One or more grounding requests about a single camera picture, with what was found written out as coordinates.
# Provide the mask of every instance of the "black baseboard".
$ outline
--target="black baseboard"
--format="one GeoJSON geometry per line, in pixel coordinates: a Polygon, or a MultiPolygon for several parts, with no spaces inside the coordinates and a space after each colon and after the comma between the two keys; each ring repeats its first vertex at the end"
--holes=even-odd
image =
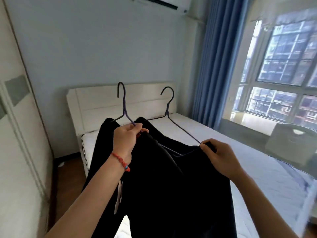
{"type": "Polygon", "coordinates": [[[63,162],[67,162],[67,161],[79,158],[80,156],[81,156],[80,152],[77,152],[77,153],[73,153],[73,154],[70,154],[70,155],[66,155],[66,156],[62,156],[62,157],[56,158],[54,160],[54,162],[58,166],[59,164],[61,164],[63,162]]]}
{"type": "Polygon", "coordinates": [[[47,231],[49,231],[55,224],[56,219],[56,203],[57,203],[57,168],[59,164],[79,158],[80,152],[73,153],[70,155],[62,156],[53,160],[53,171],[52,171],[52,185],[51,185],[51,196],[50,196],[50,211],[47,231]]]}

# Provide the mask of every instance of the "wire hanger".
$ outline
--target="wire hanger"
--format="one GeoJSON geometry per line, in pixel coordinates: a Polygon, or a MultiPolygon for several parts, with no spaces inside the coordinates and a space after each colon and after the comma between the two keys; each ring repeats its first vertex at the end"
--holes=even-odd
{"type": "MultiPolygon", "coordinates": [[[[126,116],[126,117],[130,120],[130,122],[131,122],[134,126],[136,126],[135,122],[129,117],[128,112],[127,112],[127,110],[126,110],[126,105],[125,105],[125,94],[126,94],[126,91],[125,91],[125,86],[124,86],[123,82],[119,82],[119,83],[118,83],[117,97],[119,97],[119,87],[120,87],[120,84],[121,84],[122,87],[123,87],[123,100],[122,100],[122,102],[123,102],[123,114],[122,114],[120,117],[116,118],[115,120],[112,120],[111,122],[117,121],[118,119],[121,119],[122,117],[126,116]]],[[[170,149],[170,148],[168,148],[168,147],[165,147],[164,145],[161,145],[161,146],[162,146],[163,148],[168,149],[169,151],[174,152],[175,154],[181,156],[180,153],[175,152],[174,150],[172,150],[172,149],[170,149]]]]}
{"type": "Polygon", "coordinates": [[[170,107],[170,103],[172,102],[172,100],[174,99],[174,90],[173,88],[171,88],[170,86],[166,86],[165,88],[163,88],[162,92],[161,92],[161,95],[163,94],[164,90],[167,89],[167,88],[170,88],[173,92],[173,96],[171,98],[171,100],[167,103],[167,106],[166,106],[166,111],[165,111],[165,115],[162,116],[162,117],[158,117],[158,118],[153,118],[153,119],[148,119],[148,120],[154,120],[154,119],[160,119],[160,118],[164,118],[166,115],[168,117],[169,120],[171,120],[173,122],[173,124],[175,124],[177,127],[179,127],[181,130],[183,130],[184,132],[186,132],[189,136],[191,136],[194,140],[196,140],[198,143],[200,143],[200,141],[198,141],[194,136],[192,136],[190,133],[188,133],[185,129],[183,129],[182,127],[180,127],[178,124],[176,124],[171,118],[170,118],[170,113],[169,113],[169,107],[170,107]]]}

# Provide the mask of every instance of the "black clothing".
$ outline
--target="black clothing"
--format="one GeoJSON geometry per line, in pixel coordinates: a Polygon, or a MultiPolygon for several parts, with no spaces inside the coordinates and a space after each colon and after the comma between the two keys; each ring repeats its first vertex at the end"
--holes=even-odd
{"type": "MultiPolygon", "coordinates": [[[[112,151],[113,131],[119,127],[112,120],[101,125],[84,188],[112,151]]],[[[137,138],[131,171],[121,178],[118,212],[114,214],[117,188],[93,237],[114,237],[125,215],[132,237],[236,237],[229,179],[216,171],[198,146],[164,136],[144,118],[136,122],[150,132],[137,138]]]]}

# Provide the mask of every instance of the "window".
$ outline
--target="window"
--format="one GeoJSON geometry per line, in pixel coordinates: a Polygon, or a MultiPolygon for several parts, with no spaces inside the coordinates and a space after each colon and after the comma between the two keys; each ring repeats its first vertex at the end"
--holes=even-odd
{"type": "Polygon", "coordinates": [[[261,25],[256,22],[233,110],[317,130],[317,8],[280,15],[270,31],[261,25]]]}

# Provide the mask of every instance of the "forearm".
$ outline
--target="forearm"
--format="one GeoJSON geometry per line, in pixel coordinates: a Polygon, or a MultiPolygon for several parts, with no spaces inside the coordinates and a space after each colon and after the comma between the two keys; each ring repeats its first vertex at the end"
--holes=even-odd
{"type": "Polygon", "coordinates": [[[232,181],[243,196],[261,238],[298,238],[246,172],[241,171],[232,181]]]}
{"type": "Polygon", "coordinates": [[[91,237],[123,173],[122,165],[110,156],[45,238],[91,237]]]}

